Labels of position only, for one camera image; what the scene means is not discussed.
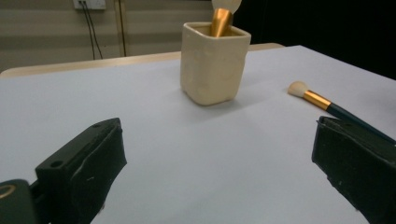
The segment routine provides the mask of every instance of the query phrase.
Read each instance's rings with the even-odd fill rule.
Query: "beige ceramic holder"
[[[222,37],[210,35],[211,22],[183,26],[180,85],[199,105],[232,100],[238,92],[251,35],[231,27]]]

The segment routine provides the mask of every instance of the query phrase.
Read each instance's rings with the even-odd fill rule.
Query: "wall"
[[[120,56],[112,0],[92,13],[105,58]],[[0,1],[0,72],[36,64],[92,60],[88,25],[71,0]]]
[[[125,7],[127,55],[177,51],[185,21],[210,21],[210,1],[106,0],[91,11],[105,59],[124,56],[118,3]],[[0,72],[38,64],[92,60],[88,25],[72,0],[0,1]]]
[[[179,51],[187,21],[211,21],[211,1],[126,1],[127,54]]]

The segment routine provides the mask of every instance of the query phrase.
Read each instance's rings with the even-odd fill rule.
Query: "white table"
[[[319,116],[305,81],[396,137],[396,81],[304,47],[251,51],[236,99],[198,106],[179,60],[0,79],[0,181],[118,117],[129,162],[93,223],[367,223],[311,161]]]

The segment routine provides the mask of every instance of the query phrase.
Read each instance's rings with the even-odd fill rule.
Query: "white bristles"
[[[241,5],[241,2],[242,0],[212,0],[212,5],[214,9],[224,8],[234,14]]]
[[[288,88],[288,94],[303,97],[304,93],[308,90],[308,86],[306,86],[305,83],[302,81],[295,81],[290,84]]]

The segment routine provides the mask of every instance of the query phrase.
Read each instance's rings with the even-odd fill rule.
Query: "cable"
[[[88,29],[90,30],[90,38],[91,38],[92,54],[93,54],[93,59],[95,60],[95,49],[94,49],[94,46],[93,46],[93,40],[92,40],[92,32],[91,32],[90,21],[88,20],[87,11],[86,11],[86,9],[85,9],[85,7],[84,7],[84,4],[82,4],[82,2],[81,2],[81,1],[78,1],[78,2],[79,2],[79,3],[81,4],[81,6],[82,6],[82,10],[84,11],[84,15],[85,15],[85,20],[87,21],[87,24],[88,24]]]
[[[83,4],[84,4],[85,8],[87,9],[88,18],[90,19],[90,22],[91,22],[91,26],[92,26],[92,30],[93,30],[93,37],[94,37],[94,39],[95,39],[96,47],[97,47],[98,50],[99,50],[100,58],[103,59],[102,51],[100,50],[99,44],[98,44],[98,40],[96,39],[96,32],[95,32],[95,28],[94,28],[94,26],[93,26],[93,22],[92,22],[92,19],[91,19],[90,11],[88,10],[88,6],[87,6],[87,3],[86,3],[85,1],[83,2]]]

